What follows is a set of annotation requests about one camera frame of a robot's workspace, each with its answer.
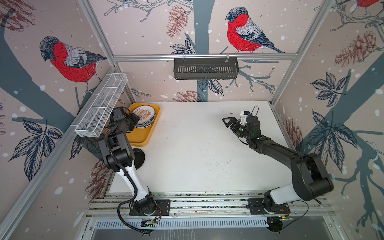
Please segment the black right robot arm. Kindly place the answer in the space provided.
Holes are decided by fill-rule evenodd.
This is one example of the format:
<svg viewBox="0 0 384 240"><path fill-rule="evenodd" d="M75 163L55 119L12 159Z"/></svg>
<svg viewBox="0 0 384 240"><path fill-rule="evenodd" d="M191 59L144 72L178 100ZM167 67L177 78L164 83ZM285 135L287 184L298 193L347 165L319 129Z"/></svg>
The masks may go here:
<svg viewBox="0 0 384 240"><path fill-rule="evenodd" d="M241 119L169 120L145 147L139 176L145 190L210 193L263 190L265 207L309 201L332 191L320 159L277 144L249 112Z"/></svg>

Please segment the orange sunburst plate corner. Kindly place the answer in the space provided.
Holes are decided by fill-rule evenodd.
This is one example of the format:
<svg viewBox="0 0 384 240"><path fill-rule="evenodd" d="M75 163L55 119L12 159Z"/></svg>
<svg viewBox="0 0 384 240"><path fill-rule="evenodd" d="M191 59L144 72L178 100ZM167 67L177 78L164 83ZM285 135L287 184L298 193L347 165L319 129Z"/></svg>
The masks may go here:
<svg viewBox="0 0 384 240"><path fill-rule="evenodd" d="M142 105L133 110L133 114L139 117L136 128L145 129L150 127L156 119L156 110L149 105Z"/></svg>

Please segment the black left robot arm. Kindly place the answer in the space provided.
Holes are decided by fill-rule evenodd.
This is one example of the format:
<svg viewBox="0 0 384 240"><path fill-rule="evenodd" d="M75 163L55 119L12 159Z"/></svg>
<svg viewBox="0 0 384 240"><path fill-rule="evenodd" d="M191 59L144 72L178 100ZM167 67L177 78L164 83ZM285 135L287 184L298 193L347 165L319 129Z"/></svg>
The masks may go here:
<svg viewBox="0 0 384 240"><path fill-rule="evenodd" d="M127 138L127 133L134 130L139 120L139 116L126 107L114 108L105 133L98 138L98 144L102 162L109 170L118 173L130 188L133 197L128 203L131 208L140 215L150 216L157 211L158 206L152 192L144 187L136 173L145 161L145 153L133 149Z"/></svg>

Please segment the black round plate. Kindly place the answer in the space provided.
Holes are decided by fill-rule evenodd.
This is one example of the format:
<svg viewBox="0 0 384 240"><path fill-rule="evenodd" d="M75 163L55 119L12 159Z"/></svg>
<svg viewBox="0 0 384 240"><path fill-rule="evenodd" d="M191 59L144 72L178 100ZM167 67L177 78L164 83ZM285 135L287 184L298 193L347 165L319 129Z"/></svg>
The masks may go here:
<svg viewBox="0 0 384 240"><path fill-rule="evenodd" d="M133 152L135 156L135 168L138 170L144 164L146 156L144 151L138 148L133 149Z"/></svg>

